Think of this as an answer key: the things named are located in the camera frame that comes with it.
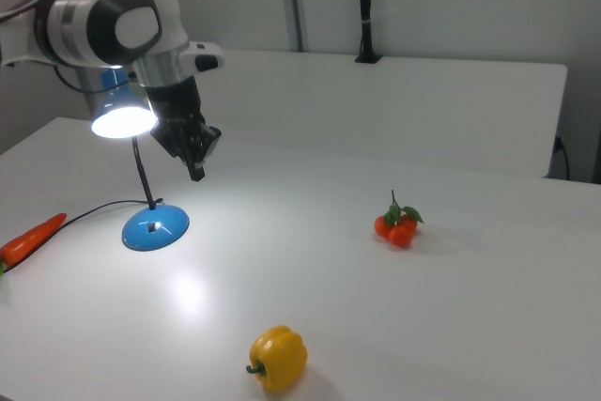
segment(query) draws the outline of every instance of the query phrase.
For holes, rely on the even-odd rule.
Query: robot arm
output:
[[[223,64],[216,44],[189,42],[178,0],[35,0],[0,15],[2,64],[132,65],[158,124],[152,136],[192,180],[221,132],[206,124],[194,75]]]

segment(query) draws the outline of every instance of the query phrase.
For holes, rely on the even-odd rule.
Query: lamp shade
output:
[[[102,88],[110,89],[128,81],[123,69],[105,69]],[[111,89],[102,98],[92,120],[92,131],[105,138],[127,138],[152,129],[157,117],[135,96],[128,85]]]

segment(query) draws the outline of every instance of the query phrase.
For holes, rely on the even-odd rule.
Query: carrot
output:
[[[50,220],[28,230],[20,237],[9,241],[0,248],[0,258],[7,269],[23,262],[28,256],[44,244],[67,218],[67,213],[59,213]]]

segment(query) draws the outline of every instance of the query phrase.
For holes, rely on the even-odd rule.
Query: cherry tomato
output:
[[[400,246],[401,248],[407,248],[411,244],[413,239],[414,231],[408,227],[396,225],[388,235],[388,239],[394,246]]]
[[[378,216],[376,221],[374,222],[374,229],[376,229],[376,233],[385,239],[388,238],[388,234],[390,233],[393,227],[391,225],[386,225],[384,222],[383,216]]]
[[[401,222],[399,225],[403,225],[407,229],[411,229],[413,232],[417,230],[417,220],[414,220],[408,215],[401,216]]]

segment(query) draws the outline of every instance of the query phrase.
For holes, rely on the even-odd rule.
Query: blue lamp base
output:
[[[134,251],[154,251],[179,239],[189,224],[190,218],[179,207],[145,208],[123,226],[123,244]]]

